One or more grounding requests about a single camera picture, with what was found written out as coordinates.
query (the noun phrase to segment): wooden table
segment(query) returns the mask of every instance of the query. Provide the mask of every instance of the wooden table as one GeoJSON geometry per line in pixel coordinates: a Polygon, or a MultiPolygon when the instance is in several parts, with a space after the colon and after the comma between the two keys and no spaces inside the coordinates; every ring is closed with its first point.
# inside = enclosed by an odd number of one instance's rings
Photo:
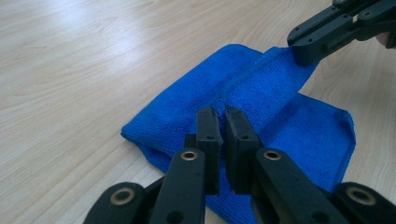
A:
{"type": "MultiPolygon", "coordinates": [[[[81,223],[108,187],[147,186],[163,174],[122,125],[215,50],[286,47],[294,26],[330,4],[2,1],[0,222],[81,223]]],[[[344,180],[396,203],[396,50],[353,42],[301,93],[352,114],[358,143],[344,180]]]]}

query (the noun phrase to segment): blue cloth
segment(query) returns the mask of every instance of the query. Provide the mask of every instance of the blue cloth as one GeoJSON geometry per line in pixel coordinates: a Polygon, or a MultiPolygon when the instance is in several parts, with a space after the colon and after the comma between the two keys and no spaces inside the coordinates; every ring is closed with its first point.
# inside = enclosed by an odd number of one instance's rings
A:
{"type": "MultiPolygon", "coordinates": [[[[166,172],[185,134],[195,133],[196,112],[214,107],[222,129],[225,106],[231,105],[247,114],[267,147],[285,151],[314,184],[332,190],[342,181],[355,134],[345,110],[298,93],[315,67],[298,66],[290,48],[261,53],[225,46],[157,96],[121,135],[166,172]]],[[[256,222],[249,196],[231,192],[224,163],[220,196],[207,196],[206,205],[229,223],[256,222]]]]}

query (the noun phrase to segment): terry cloth fabric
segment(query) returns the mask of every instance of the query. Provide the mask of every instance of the terry cloth fabric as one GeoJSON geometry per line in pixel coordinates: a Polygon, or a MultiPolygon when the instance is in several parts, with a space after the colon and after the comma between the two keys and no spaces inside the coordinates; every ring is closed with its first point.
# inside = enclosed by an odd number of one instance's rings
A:
{"type": "MultiPolygon", "coordinates": [[[[231,105],[247,114],[267,147],[285,151],[314,184],[332,190],[342,181],[355,134],[345,110],[298,93],[315,67],[298,66],[290,48],[261,53],[225,46],[158,95],[121,135],[166,173],[185,134],[195,133],[196,112],[214,107],[223,129],[231,105]]],[[[255,223],[249,200],[230,190],[223,161],[220,196],[206,196],[206,205],[229,223],[255,223]]]]}

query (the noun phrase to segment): light wood surface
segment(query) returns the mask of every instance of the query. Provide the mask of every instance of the light wood surface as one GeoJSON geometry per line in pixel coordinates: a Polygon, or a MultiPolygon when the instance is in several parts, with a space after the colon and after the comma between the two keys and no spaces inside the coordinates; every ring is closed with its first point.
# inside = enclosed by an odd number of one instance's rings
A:
{"type": "MultiPolygon", "coordinates": [[[[285,47],[294,26],[330,4],[1,1],[0,222],[82,223],[108,187],[147,186],[163,174],[122,125],[215,50],[285,47]]],[[[354,42],[301,92],[352,114],[358,143],[345,181],[396,203],[396,50],[354,42]]],[[[210,211],[206,221],[223,222],[210,211]]]]}

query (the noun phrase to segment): towel fold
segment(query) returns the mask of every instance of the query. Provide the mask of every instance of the towel fold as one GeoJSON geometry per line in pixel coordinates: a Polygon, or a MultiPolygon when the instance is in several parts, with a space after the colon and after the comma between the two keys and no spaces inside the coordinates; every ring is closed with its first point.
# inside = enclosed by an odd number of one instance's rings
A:
{"type": "MultiPolygon", "coordinates": [[[[225,46],[158,95],[121,135],[166,173],[185,134],[195,133],[196,112],[212,106],[223,129],[225,108],[231,105],[247,114],[265,146],[288,153],[314,184],[332,191],[342,181],[355,134],[345,110],[298,93],[315,67],[297,65],[290,48],[261,53],[225,46]]],[[[220,196],[206,196],[206,205],[229,223],[256,222],[249,196],[230,190],[224,163],[220,196]]]]}

